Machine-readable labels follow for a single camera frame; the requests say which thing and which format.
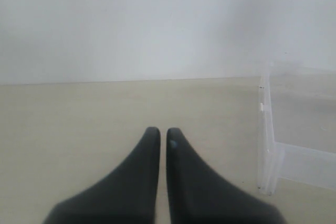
white wall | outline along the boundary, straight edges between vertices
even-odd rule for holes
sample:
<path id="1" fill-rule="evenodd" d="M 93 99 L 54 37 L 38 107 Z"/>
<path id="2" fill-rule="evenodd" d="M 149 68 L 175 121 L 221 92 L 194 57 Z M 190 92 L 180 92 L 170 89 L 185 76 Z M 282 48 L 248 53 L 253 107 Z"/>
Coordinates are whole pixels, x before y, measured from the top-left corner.
<path id="1" fill-rule="evenodd" d="M 336 0 L 0 0 L 0 83 L 336 69 L 335 38 Z"/>

plastic box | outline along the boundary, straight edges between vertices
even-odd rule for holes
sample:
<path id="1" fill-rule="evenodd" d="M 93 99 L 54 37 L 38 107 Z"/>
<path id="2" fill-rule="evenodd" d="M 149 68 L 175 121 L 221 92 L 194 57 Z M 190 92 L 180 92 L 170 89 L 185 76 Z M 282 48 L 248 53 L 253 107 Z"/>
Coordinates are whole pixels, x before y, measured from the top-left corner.
<path id="1" fill-rule="evenodd" d="M 279 178 L 336 189 L 336 74 L 272 63 L 259 87 L 258 188 Z"/>

wall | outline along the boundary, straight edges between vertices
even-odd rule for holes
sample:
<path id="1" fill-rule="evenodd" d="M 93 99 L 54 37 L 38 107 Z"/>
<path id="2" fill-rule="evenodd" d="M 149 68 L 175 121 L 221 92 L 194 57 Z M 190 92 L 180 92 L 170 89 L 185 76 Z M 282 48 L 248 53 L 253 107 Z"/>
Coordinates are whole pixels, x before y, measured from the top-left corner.
<path id="1" fill-rule="evenodd" d="M 0 83 L 336 69 L 336 0 L 0 0 Z"/>

clear plastic container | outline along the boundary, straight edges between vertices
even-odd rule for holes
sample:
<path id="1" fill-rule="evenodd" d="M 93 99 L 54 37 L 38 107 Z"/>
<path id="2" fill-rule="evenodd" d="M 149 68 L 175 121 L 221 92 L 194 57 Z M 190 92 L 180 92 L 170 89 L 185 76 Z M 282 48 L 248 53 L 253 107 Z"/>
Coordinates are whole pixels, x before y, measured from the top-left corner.
<path id="1" fill-rule="evenodd" d="M 259 87 L 258 188 L 279 178 L 336 189 L 336 73 L 267 64 Z"/>

beige floor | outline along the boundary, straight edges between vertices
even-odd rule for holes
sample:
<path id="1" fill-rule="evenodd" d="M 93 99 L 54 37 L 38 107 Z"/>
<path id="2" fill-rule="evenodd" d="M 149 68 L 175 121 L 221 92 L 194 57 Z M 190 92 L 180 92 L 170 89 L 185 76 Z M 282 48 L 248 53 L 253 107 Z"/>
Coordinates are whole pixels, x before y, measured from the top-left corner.
<path id="1" fill-rule="evenodd" d="M 170 223 L 165 133 L 180 127 L 201 157 L 289 223 L 336 223 L 336 191 L 281 180 L 257 193 L 257 78 L 0 87 L 0 223 L 41 223 L 162 132 L 157 223 Z"/>

